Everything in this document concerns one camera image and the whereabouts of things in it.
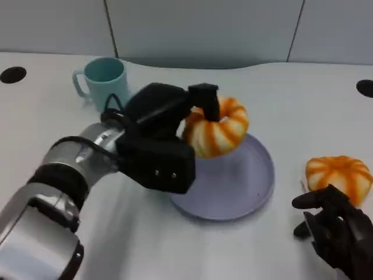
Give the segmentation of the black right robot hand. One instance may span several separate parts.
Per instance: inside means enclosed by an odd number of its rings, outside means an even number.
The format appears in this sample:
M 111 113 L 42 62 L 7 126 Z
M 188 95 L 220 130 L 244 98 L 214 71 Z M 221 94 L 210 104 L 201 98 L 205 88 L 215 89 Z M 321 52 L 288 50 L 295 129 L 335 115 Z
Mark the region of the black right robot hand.
M 348 279 L 372 279 L 372 221 L 333 185 L 295 197 L 304 221 L 293 230 L 299 240 L 312 238 L 316 254 Z

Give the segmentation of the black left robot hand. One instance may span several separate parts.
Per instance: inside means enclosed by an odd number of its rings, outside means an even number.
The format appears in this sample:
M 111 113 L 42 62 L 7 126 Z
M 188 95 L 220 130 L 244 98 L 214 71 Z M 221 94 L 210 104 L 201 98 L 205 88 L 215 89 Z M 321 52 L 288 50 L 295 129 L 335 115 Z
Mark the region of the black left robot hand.
M 217 85 L 200 83 L 186 90 L 164 83 L 151 83 L 138 91 L 124 107 L 124 115 L 137 125 L 143 137 L 172 139 L 180 122 L 196 107 L 210 121 L 220 117 Z

